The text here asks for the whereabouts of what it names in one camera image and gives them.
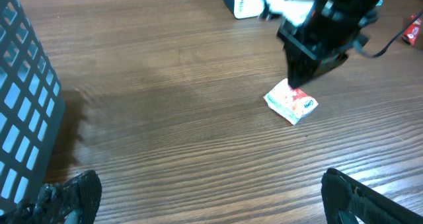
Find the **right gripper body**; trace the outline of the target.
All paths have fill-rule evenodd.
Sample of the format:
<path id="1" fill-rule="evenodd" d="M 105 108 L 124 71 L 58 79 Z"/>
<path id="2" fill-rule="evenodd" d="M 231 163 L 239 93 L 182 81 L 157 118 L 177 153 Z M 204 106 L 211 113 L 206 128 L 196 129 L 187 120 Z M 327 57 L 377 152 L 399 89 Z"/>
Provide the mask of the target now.
<path id="1" fill-rule="evenodd" d="M 291 42 L 311 57 L 327 57 L 346 52 L 354 43 L 364 46 L 368 37 L 360 30 L 369 24 L 367 17 L 351 15 L 307 15 L 301 26 L 294 26 L 283 19 L 277 33 L 285 44 Z"/>

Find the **red white snack packet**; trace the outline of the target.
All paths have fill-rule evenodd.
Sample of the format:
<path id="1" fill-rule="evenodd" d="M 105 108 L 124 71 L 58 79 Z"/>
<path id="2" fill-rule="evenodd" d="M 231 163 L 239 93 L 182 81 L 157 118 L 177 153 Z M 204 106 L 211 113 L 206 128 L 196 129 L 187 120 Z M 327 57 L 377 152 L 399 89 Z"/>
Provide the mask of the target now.
<path id="1" fill-rule="evenodd" d="M 301 89 L 293 89 L 288 80 L 283 79 L 264 95 L 268 107 L 296 125 L 302 118 L 312 113 L 319 103 Z"/>

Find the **red stick sachet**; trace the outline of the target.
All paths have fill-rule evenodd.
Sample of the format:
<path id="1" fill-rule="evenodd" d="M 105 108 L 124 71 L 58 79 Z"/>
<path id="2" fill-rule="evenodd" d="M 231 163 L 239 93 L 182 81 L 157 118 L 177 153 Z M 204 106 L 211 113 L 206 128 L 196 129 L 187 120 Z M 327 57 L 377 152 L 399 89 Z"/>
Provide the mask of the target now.
<path id="1" fill-rule="evenodd" d="M 402 40 L 406 44 L 417 48 L 422 49 L 422 18 L 416 19 L 404 32 L 402 35 Z"/>

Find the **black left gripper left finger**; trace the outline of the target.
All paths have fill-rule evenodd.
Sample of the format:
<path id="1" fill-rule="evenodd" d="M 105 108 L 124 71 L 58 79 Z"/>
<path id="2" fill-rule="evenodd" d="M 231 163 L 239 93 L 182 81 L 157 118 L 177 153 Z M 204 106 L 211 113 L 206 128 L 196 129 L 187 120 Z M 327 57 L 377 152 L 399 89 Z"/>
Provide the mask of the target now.
<path id="1" fill-rule="evenodd" d="M 1 224 L 93 224 L 101 196 L 98 174 L 87 170 L 63 184 L 44 184 L 36 200 L 23 199 L 16 209 L 1 215 Z"/>

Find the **teal wet wipes pack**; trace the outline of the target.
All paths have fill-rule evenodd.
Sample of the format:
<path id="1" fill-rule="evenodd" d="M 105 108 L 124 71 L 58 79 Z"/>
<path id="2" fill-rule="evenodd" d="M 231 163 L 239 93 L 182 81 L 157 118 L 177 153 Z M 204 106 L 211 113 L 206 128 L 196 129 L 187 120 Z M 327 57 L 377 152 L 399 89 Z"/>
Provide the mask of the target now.
<path id="1" fill-rule="evenodd" d="M 376 6 L 377 6 L 377 7 L 379 7 L 379 6 L 382 6 L 382 4 L 383 4 L 383 0 L 379 0 L 379 1 L 377 2 Z"/>

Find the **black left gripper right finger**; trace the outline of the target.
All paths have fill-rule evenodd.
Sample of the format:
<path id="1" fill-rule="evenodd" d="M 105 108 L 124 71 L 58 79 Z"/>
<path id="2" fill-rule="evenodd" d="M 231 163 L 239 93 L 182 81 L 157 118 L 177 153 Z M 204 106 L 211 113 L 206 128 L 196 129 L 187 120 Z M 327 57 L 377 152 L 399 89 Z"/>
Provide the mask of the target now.
<path id="1" fill-rule="evenodd" d="M 422 216 L 386 198 L 350 176 L 329 168 L 321 179 L 328 224 L 411 224 Z"/>

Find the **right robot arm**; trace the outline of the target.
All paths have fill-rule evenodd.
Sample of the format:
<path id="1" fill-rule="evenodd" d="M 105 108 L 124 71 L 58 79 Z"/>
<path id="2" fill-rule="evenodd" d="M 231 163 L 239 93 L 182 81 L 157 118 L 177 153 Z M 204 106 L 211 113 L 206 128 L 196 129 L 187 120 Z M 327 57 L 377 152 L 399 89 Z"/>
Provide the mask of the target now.
<path id="1" fill-rule="evenodd" d="M 284 19 L 277 37 L 284 43 L 288 84 L 296 89 L 341 66 L 347 51 L 368 42 L 360 30 L 377 20 L 379 0 L 314 0 L 299 26 Z"/>

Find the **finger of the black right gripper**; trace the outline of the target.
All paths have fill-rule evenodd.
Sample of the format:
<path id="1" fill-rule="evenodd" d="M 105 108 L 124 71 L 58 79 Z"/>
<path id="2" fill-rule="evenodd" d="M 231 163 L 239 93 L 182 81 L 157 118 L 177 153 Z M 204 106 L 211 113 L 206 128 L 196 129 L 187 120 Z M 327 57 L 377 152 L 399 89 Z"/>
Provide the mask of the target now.
<path id="1" fill-rule="evenodd" d="M 309 59 L 311 60 L 311 71 L 309 72 L 308 81 L 312 81 L 343 65 L 348 59 L 348 54 L 346 52 L 341 52 L 338 54 L 331 54 L 327 57 L 309 56 Z"/>
<path id="2" fill-rule="evenodd" d="M 284 44 L 288 64 L 288 85 L 293 88 L 308 83 L 314 74 L 313 60 L 291 42 Z"/>

